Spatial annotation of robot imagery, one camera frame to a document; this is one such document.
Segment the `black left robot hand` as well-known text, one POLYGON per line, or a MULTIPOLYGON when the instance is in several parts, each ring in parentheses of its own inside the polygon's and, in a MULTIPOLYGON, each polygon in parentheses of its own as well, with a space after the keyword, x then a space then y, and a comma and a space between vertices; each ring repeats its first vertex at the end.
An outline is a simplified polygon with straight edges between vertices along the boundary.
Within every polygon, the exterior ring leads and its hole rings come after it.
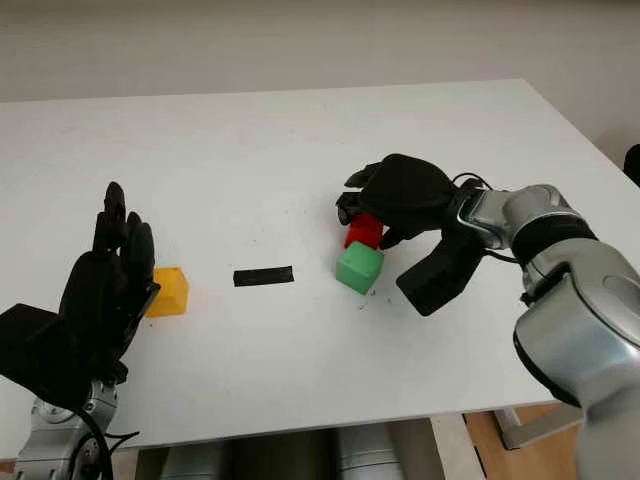
POLYGON ((153 280, 151 226, 126 209, 123 188, 109 183, 92 248, 75 262, 59 308, 75 362, 89 379, 122 384, 122 357, 160 290, 153 280))

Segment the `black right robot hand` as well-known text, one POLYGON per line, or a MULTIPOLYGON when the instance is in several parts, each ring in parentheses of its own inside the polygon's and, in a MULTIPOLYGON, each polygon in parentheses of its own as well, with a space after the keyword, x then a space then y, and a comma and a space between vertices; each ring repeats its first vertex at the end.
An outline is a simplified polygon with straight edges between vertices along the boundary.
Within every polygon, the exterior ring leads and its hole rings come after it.
POLYGON ((458 187, 436 165, 390 154, 352 174, 336 201, 341 224, 369 214, 387 227, 379 247, 392 248, 425 231, 442 228, 458 187))

